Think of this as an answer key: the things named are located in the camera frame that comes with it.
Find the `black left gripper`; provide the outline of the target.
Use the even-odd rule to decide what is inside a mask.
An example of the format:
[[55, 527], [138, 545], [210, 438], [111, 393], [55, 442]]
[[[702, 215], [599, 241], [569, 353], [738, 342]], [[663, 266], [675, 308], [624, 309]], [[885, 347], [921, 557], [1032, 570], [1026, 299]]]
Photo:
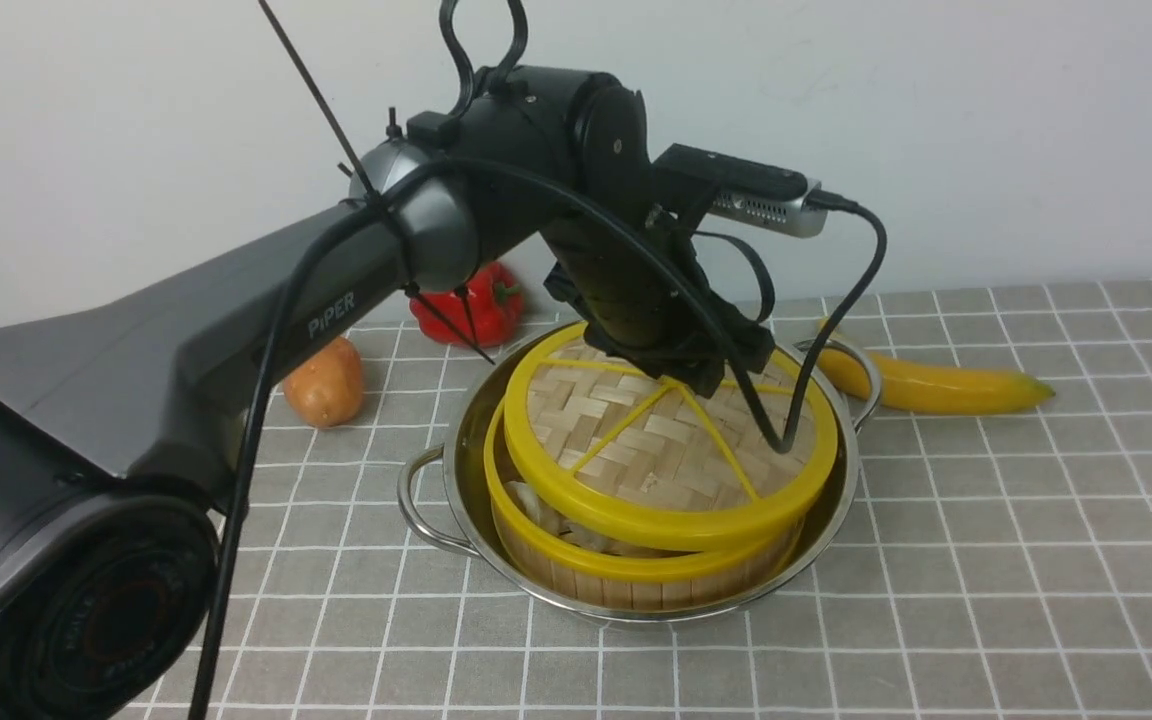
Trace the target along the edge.
[[[646, 228], [646, 240], [698, 288], [710, 314], [730, 334], [748, 372], [760, 373], [776, 348], [764, 325], [774, 305], [771, 273], [753, 247], [722, 234], [721, 238], [750, 264], [759, 291], [759, 313], [755, 318], [742, 314], [710, 288], [692, 247], [695, 233], [692, 225], [664, 215]], [[628, 250], [602, 223], [588, 218], [558, 219], [541, 229], [541, 237], [556, 256], [544, 286], [553, 300], [573, 306], [588, 323], [584, 340], [589, 346], [627, 361], [650, 378], [668, 377], [685, 384], [695, 395], [710, 397], [717, 392], [726, 378], [726, 356], [658, 270]]]

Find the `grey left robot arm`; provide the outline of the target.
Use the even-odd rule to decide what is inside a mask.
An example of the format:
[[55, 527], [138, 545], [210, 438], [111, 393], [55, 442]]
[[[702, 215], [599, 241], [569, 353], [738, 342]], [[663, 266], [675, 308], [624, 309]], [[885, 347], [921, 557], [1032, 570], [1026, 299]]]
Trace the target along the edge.
[[607, 73], [483, 68], [450, 113], [391, 126], [332, 209], [0, 328], [0, 719], [109, 719], [195, 639], [204, 715], [271, 392], [393, 293], [540, 234], [596, 342], [708, 389], [771, 338], [710, 291], [692, 228], [722, 194], [805, 191], [681, 143], [650, 158], [643, 97]]

